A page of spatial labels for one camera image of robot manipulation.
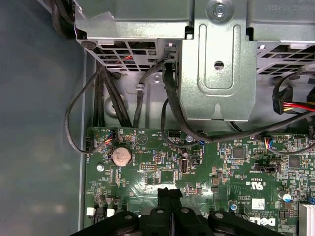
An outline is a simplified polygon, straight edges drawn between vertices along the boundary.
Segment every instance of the power cable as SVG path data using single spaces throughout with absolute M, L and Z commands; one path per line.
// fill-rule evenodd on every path
M 87 91 L 87 89 L 92 86 L 92 84 L 94 83 L 95 79 L 99 76 L 99 74 L 105 70 L 105 66 L 101 66 L 96 72 L 95 74 L 89 79 L 89 81 L 85 84 L 85 86 L 83 87 L 83 89 L 79 92 L 79 94 L 72 100 L 72 102 L 69 104 L 69 106 L 67 107 L 67 110 L 65 112 L 65 121 L 64 121 L 64 128 L 65 128 L 65 132 L 68 138 L 68 141 L 70 143 L 70 145 L 72 146 L 72 148 L 74 150 L 76 150 L 77 152 L 81 153 L 81 154 L 93 154 L 98 152 L 102 147 L 104 147 L 106 145 L 106 141 L 105 140 L 103 143 L 101 143 L 100 145 L 98 145 L 97 147 L 95 147 L 92 150 L 88 150 L 88 151 L 84 151 L 81 150 L 80 148 L 77 147 L 77 145 L 74 143 L 71 133 L 70 133 L 70 129 L 69 129 L 69 117 L 70 117 L 70 112 L 74 106 L 74 104 L 80 99 L 80 97 Z
M 151 67 L 140 79 L 139 84 L 145 84 L 147 78 L 158 72 L 159 70 L 163 69 L 164 61 L 159 62 L 155 66 Z M 143 104 L 143 95 L 144 91 L 139 90 L 137 93 L 137 107 L 136 111 L 134 113 L 133 117 L 133 128 L 138 128 L 139 127 L 139 120 L 140 120 L 140 115 L 141 115 L 141 109 L 142 109 L 142 104 Z
M 170 141 L 167 137 L 167 135 L 165 134 L 165 122 L 166 122 L 166 106 L 168 104 L 168 99 L 164 102 L 163 107 L 162 107 L 162 115 L 161 115 L 161 134 L 162 137 L 164 138 L 164 140 L 171 146 L 174 146 L 176 148 L 190 148 L 193 147 L 195 145 L 198 145 L 198 142 L 192 142 L 188 145 L 184 145 L 184 144 L 176 144 L 172 141 Z
M 297 116 L 294 116 L 292 118 L 289 118 L 287 120 L 284 120 L 275 124 L 271 124 L 268 126 L 264 126 L 261 128 L 253 129 L 253 130 L 248 130 L 248 131 L 239 132 L 239 133 L 232 133 L 232 134 L 224 134 L 224 135 L 204 136 L 194 131 L 186 122 L 186 119 L 181 110 L 181 104 L 177 96 L 176 86 L 173 79 L 172 65 L 170 63 L 165 64 L 164 83 L 165 83 L 165 89 L 166 89 L 166 93 L 167 93 L 167 97 L 169 100 L 172 113 L 175 116 L 177 122 L 179 123 L 181 129 L 186 134 L 193 136 L 195 139 L 202 140 L 207 143 L 225 142 L 225 141 L 230 141 L 234 139 L 242 139 L 251 135 L 260 134 L 262 132 L 273 131 L 273 130 L 288 126 L 302 119 L 305 119 L 306 117 L 311 117 L 315 115 L 315 112 L 305 112 Z
M 128 115 L 128 112 L 127 112 L 127 109 L 126 109 L 126 106 L 123 102 L 123 99 L 120 95 L 120 93 L 118 92 L 114 82 L 113 82 L 113 78 L 111 76 L 111 74 L 109 73 L 109 71 L 107 69 L 105 69 L 103 71 L 103 78 L 104 78 L 104 81 L 106 81 L 106 86 L 107 88 L 110 88 L 114 97 L 116 98 L 117 100 L 117 103 L 119 105 L 119 108 L 120 110 L 122 111 L 122 114 L 123 114 L 123 117 L 124 117 L 124 120 L 125 120 L 125 124 L 126 126 L 125 127 L 130 127 L 132 128 L 132 124 L 131 124 L 131 121 L 130 121 L 130 118 L 129 118 L 129 115 Z

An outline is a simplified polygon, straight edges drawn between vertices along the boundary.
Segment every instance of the screw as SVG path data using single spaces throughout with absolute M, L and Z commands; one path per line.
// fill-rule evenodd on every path
M 104 166 L 102 164 L 98 164 L 96 167 L 98 172 L 103 172 L 104 171 Z
M 218 4 L 214 9 L 213 9 L 213 14 L 221 18 L 225 15 L 225 6 L 223 4 Z
M 186 142 L 191 143 L 193 141 L 193 136 L 187 135 L 185 140 Z
M 156 84 L 158 84 L 159 81 L 160 81 L 160 79 L 161 79 L 161 76 L 160 76 L 160 75 L 155 75 L 155 77 L 154 77 L 154 82 L 155 82 Z
M 222 215 L 221 213 L 217 213 L 217 214 L 215 214 L 215 217 L 218 219 L 223 219 L 224 215 Z
M 183 208 L 183 209 L 181 209 L 181 212 L 182 212 L 182 213 L 188 213 L 189 210 L 188 210 L 187 208 Z

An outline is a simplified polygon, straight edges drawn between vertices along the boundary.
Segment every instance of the capacitor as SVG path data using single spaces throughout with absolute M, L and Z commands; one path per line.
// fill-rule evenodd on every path
M 132 161 L 132 152 L 127 147 L 117 147 L 113 150 L 111 158 L 116 166 L 124 167 Z
M 292 197 L 290 194 L 288 194 L 285 190 L 281 190 L 279 193 L 278 193 L 278 196 L 279 198 L 281 198 L 282 200 L 284 200 L 285 202 L 290 202 Z
M 228 206 L 231 208 L 232 211 L 237 210 L 237 205 L 236 205 L 236 202 L 234 200 L 229 200 Z

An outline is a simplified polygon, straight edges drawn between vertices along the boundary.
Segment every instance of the motherboard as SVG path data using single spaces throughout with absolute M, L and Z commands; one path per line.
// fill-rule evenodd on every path
M 166 131 L 176 143 L 189 144 L 181 131 Z M 92 127 L 87 147 L 106 146 L 87 155 L 85 227 L 128 210 L 158 205 L 158 188 L 180 189 L 182 205 L 204 217 L 224 210 L 280 232 L 298 234 L 299 205 L 315 197 L 315 151 L 276 156 L 264 138 L 250 136 L 188 148 L 168 145 L 160 130 Z M 268 134 L 272 147 L 308 147 L 307 135 Z

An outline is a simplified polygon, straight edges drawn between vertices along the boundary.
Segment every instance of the metal bracket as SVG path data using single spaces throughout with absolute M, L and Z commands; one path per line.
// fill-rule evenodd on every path
M 134 86 L 134 89 L 135 89 L 136 91 L 144 91 L 144 84 L 136 84 L 136 85 Z

